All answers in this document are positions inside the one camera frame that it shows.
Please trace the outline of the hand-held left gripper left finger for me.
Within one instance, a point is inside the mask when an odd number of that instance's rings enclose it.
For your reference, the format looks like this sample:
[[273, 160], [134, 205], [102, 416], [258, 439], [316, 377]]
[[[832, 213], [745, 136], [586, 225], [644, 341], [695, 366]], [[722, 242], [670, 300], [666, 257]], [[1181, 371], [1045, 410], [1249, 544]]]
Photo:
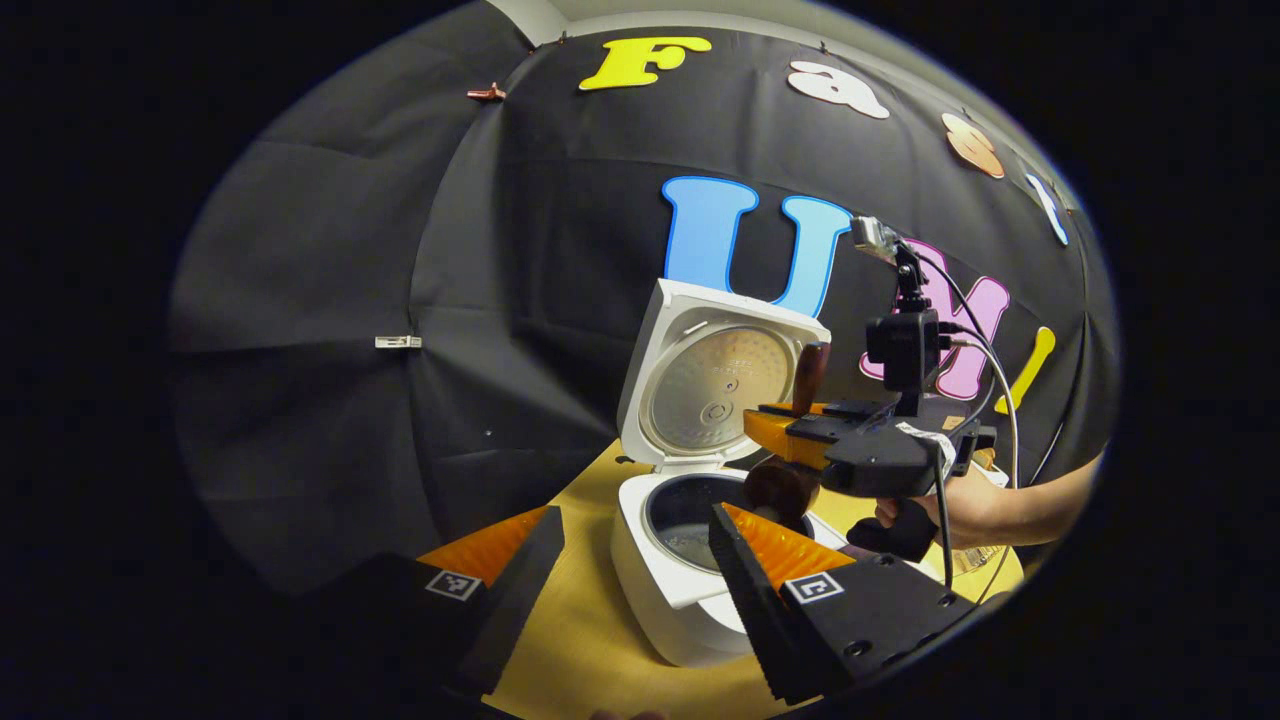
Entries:
[[411, 559], [379, 553], [340, 577], [340, 667], [454, 696], [493, 693], [564, 547], [556, 505]]

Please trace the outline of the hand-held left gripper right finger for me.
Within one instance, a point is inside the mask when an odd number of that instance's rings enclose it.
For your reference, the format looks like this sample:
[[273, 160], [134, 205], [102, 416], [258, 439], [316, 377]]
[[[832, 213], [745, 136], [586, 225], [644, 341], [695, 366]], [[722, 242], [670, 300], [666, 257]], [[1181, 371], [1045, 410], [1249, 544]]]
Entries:
[[873, 687], [975, 605], [891, 553], [852, 559], [732, 503], [710, 550], [772, 694], [787, 705]]

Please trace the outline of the brown wooden spoon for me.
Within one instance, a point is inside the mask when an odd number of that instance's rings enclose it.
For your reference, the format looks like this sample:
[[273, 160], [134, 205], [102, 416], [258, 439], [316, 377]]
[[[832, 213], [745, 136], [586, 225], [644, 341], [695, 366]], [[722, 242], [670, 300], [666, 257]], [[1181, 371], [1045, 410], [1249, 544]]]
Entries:
[[[795, 402], [797, 414], [815, 402], [817, 391], [824, 379], [829, 357], [828, 342], [812, 342], [803, 347], [794, 373], [788, 402]], [[782, 525], [796, 527], [817, 501], [820, 474], [824, 469], [810, 469], [791, 464], [768, 452], [753, 466], [745, 480], [744, 492], [750, 509]]]

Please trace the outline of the white rice cooker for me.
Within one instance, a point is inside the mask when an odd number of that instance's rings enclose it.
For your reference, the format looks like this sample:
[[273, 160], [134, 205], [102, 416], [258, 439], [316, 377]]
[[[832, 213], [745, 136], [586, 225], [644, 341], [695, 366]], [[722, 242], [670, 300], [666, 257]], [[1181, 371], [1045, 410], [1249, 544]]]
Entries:
[[744, 414], [788, 404], [814, 318], [699, 284], [655, 283], [620, 396], [625, 456], [648, 473], [617, 492], [611, 557], [637, 623], [668, 664], [704, 667], [750, 651], [708, 543], [712, 509], [745, 506], [737, 460], [758, 445]]

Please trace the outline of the black backdrop cloth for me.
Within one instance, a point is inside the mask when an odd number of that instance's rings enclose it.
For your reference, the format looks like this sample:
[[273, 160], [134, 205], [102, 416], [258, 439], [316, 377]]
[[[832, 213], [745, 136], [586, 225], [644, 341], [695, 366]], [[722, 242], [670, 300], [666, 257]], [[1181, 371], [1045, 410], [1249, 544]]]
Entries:
[[[864, 325], [931, 256], [943, 319], [1006, 372], [1020, 479], [1100, 455], [1121, 348], [1094, 229], [1028, 138], [954, 88], [744, 18], [644, 12], [534, 29], [547, 0], [472, 0], [278, 117], [201, 211], [169, 316], [197, 496], [274, 588], [421, 553], [549, 502], [618, 437], [660, 278], [817, 318], [827, 398], [878, 398]], [[503, 102], [467, 99], [497, 82]], [[416, 350], [376, 336], [413, 334]]]

